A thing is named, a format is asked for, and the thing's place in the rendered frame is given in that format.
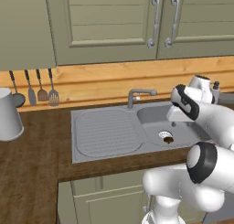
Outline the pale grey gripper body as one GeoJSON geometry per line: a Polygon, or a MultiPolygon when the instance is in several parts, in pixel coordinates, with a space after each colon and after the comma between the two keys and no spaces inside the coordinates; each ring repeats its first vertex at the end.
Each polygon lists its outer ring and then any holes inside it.
{"type": "Polygon", "coordinates": [[[166,118],[169,122],[192,122],[192,119],[176,106],[170,107],[166,118]]]}

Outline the grey sink tap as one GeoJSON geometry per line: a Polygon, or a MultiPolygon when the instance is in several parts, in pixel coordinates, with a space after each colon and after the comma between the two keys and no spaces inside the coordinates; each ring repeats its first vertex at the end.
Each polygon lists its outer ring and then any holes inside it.
{"type": "Polygon", "coordinates": [[[128,108],[128,110],[131,110],[132,108],[133,108],[133,101],[134,100],[138,100],[137,98],[135,99],[134,98],[134,94],[135,93],[138,93],[139,94],[139,98],[140,98],[140,94],[141,93],[148,93],[148,94],[150,94],[151,96],[156,96],[157,95],[157,91],[155,90],[155,89],[152,89],[152,90],[149,90],[149,89],[131,89],[130,91],[129,91],[129,94],[128,94],[128,106],[127,106],[127,108],[128,108]]]}

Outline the grey steel sink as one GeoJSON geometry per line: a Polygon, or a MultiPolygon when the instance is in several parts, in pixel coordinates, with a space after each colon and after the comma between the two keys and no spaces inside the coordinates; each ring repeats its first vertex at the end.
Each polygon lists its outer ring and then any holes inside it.
{"type": "Polygon", "coordinates": [[[171,122],[166,118],[169,101],[125,105],[71,113],[73,163],[84,163],[128,155],[190,147],[210,137],[193,122],[171,122]],[[171,144],[164,138],[171,136],[171,144]]]}

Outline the olive base cupboard door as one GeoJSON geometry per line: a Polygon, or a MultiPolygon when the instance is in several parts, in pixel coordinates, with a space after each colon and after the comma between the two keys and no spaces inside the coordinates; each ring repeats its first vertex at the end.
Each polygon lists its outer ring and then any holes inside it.
{"type": "Polygon", "coordinates": [[[78,224],[141,224],[147,200],[142,186],[74,197],[78,224]]]}

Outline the grey bottle with dark cap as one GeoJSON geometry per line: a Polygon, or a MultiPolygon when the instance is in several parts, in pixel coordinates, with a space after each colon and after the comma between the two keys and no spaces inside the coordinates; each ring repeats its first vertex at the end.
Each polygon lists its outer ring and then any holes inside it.
{"type": "Polygon", "coordinates": [[[219,82],[215,81],[213,88],[212,88],[212,93],[213,93],[213,97],[214,97],[214,103],[217,104],[218,103],[218,99],[219,99],[219,94],[220,94],[220,90],[219,90],[219,82]]]}

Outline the olive drawer front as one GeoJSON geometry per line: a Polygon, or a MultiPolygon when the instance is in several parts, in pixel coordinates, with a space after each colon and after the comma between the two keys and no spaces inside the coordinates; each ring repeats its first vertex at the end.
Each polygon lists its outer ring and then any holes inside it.
{"type": "Polygon", "coordinates": [[[101,176],[74,180],[71,182],[75,196],[99,192],[103,189],[103,178],[101,176]]]}

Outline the grey slotted spatula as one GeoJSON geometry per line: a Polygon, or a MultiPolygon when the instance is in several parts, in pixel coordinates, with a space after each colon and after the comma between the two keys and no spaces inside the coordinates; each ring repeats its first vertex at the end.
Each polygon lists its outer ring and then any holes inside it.
{"type": "Polygon", "coordinates": [[[48,94],[48,102],[50,106],[55,107],[59,105],[59,93],[54,89],[53,76],[52,76],[51,69],[48,69],[48,75],[49,75],[50,83],[51,83],[51,90],[48,94]]]}

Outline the brown spatula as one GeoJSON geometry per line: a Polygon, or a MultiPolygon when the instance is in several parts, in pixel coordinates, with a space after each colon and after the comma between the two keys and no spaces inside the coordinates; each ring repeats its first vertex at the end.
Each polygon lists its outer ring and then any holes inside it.
{"type": "MultiPolygon", "coordinates": [[[[41,82],[41,78],[40,78],[40,72],[39,72],[38,69],[37,69],[37,79],[38,79],[38,82],[40,83],[41,82]]],[[[39,101],[48,101],[48,93],[45,90],[40,89],[37,92],[37,99],[39,101]]]]}

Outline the grey flat turner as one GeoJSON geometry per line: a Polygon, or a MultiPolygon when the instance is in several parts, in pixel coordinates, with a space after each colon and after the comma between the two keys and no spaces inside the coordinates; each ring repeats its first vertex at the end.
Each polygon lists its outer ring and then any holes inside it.
{"type": "Polygon", "coordinates": [[[25,75],[26,75],[27,84],[28,84],[28,99],[29,99],[29,103],[32,106],[35,106],[37,104],[37,98],[36,98],[34,90],[31,87],[29,74],[28,74],[28,71],[26,69],[25,69],[25,75]]]}

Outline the dark ladle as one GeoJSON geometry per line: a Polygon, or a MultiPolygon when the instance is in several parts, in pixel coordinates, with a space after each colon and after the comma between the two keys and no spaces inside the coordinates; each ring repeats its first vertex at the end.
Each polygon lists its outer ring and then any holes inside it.
{"type": "Polygon", "coordinates": [[[17,108],[22,107],[26,101],[25,96],[22,93],[19,93],[16,88],[15,76],[12,70],[9,71],[11,80],[13,82],[15,93],[13,94],[14,104],[17,108]]]}

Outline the grey metal jug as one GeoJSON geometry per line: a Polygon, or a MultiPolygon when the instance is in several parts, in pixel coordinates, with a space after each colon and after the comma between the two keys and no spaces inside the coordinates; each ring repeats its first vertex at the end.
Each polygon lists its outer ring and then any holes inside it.
{"type": "Polygon", "coordinates": [[[0,88],[0,141],[13,141],[23,132],[24,126],[16,110],[11,90],[0,88]]]}

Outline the olive cupboard side panel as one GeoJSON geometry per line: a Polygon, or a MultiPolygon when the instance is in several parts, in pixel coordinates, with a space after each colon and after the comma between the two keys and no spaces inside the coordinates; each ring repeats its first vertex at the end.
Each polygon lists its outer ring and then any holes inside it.
{"type": "Polygon", "coordinates": [[[0,0],[0,70],[55,66],[46,0],[0,0]]]}

